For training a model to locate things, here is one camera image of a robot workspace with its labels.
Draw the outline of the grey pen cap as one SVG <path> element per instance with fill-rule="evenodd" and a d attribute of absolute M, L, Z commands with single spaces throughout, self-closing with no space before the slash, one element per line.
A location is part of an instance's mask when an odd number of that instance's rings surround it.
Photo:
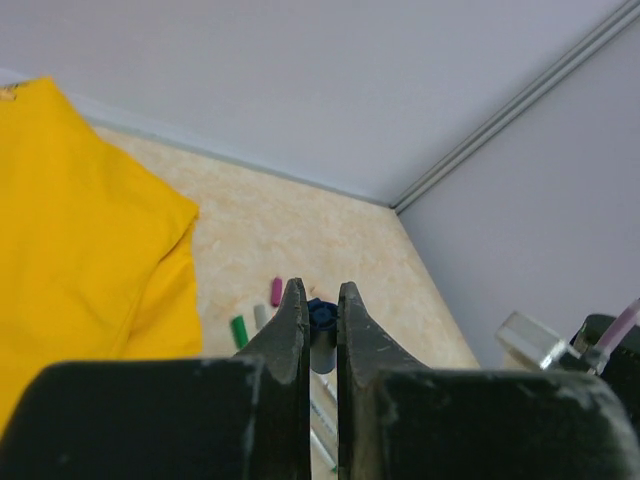
<path fill-rule="evenodd" d="M 255 327 L 260 331 L 270 320 L 269 312 L 264 304 L 257 304 L 253 307 Z"/>

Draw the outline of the green pen cap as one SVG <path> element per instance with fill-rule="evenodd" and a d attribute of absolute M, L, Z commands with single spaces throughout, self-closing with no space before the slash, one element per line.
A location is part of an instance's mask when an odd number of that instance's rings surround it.
<path fill-rule="evenodd" d="M 238 350 L 242 350 L 249 342 L 244 317 L 238 315 L 230 321 L 231 334 Z"/>

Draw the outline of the navy pen cap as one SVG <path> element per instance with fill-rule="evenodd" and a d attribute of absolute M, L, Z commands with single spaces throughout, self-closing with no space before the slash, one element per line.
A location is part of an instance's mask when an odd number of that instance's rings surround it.
<path fill-rule="evenodd" d="M 336 304 L 314 298 L 307 302 L 310 325 L 310 368 L 318 374 L 330 373 L 336 366 Z"/>

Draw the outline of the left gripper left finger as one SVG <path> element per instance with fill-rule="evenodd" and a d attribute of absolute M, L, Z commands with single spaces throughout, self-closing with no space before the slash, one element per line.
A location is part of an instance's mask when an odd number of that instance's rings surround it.
<path fill-rule="evenodd" d="M 300 279 L 227 358 L 63 362 L 1 438 L 5 479 L 307 479 L 309 314 Z"/>

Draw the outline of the green cap marker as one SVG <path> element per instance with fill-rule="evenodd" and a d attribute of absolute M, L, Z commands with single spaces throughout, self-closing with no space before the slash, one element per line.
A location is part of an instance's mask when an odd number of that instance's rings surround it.
<path fill-rule="evenodd" d="M 336 474 L 338 471 L 338 459 L 335 452 L 335 435 L 326 427 L 310 428 L 311 446 L 320 454 L 329 471 Z"/>

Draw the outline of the magenta pen cap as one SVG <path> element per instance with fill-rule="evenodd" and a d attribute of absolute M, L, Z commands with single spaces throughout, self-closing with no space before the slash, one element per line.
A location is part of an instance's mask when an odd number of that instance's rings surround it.
<path fill-rule="evenodd" d="M 270 304 L 277 308 L 282 300 L 283 295 L 283 280 L 280 277 L 275 277 L 271 282 Z"/>

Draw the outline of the grey cap marker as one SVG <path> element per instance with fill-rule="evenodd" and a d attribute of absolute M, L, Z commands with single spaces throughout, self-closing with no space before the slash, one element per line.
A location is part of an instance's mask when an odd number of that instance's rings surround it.
<path fill-rule="evenodd" d="M 317 415 L 320 422 L 329 433 L 329 435 L 336 439 L 337 438 L 337 427 L 335 423 L 331 420 L 329 415 L 324 411 L 324 409 L 314 401 L 310 402 L 311 410 Z"/>

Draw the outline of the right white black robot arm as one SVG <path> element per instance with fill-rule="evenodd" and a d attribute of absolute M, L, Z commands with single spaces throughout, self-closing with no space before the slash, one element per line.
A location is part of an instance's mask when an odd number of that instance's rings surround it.
<path fill-rule="evenodd" d="M 595 346 L 614 317 L 591 314 L 572 338 L 572 345 L 583 353 L 588 346 Z M 609 362 L 601 374 L 624 403 L 639 406 L 639 327 L 634 326 L 610 355 Z"/>

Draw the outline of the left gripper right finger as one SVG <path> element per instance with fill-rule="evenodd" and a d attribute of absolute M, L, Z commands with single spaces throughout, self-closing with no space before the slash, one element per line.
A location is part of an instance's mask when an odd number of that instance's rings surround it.
<path fill-rule="evenodd" d="M 601 379 L 578 372 L 437 370 L 341 286 L 342 479 L 635 479 L 639 442 Z"/>

